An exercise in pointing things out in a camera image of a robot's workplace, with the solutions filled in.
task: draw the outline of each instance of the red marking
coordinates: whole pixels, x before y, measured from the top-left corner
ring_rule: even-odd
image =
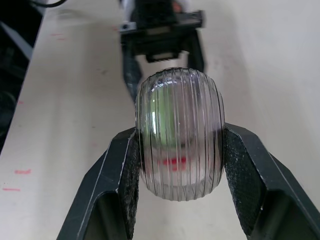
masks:
[[[20,188],[2,188],[3,191],[20,192]]]
[[[25,175],[28,175],[31,173],[31,169],[28,169],[28,170],[15,170],[14,171],[15,174],[25,174]]]
[[[181,164],[179,165],[179,168],[181,171],[185,171],[187,169],[187,165],[186,165],[186,162],[187,162],[187,159],[185,156],[181,157],[180,159],[181,161]],[[162,164],[165,165],[165,166],[168,166],[168,165],[172,165],[172,171],[173,172],[176,172],[178,171],[178,165],[177,165],[177,158],[176,157],[173,157],[171,158],[171,160],[169,159],[165,159],[162,161]]]
[[[181,163],[185,164],[186,162],[187,162],[187,159],[186,159],[185,156],[183,156],[181,158]],[[177,165],[177,158],[173,157],[173,158],[171,158],[171,160],[169,159],[169,161],[167,159],[165,159],[165,160],[163,160],[162,164],[166,165],[166,166],[169,165],[169,164]]]

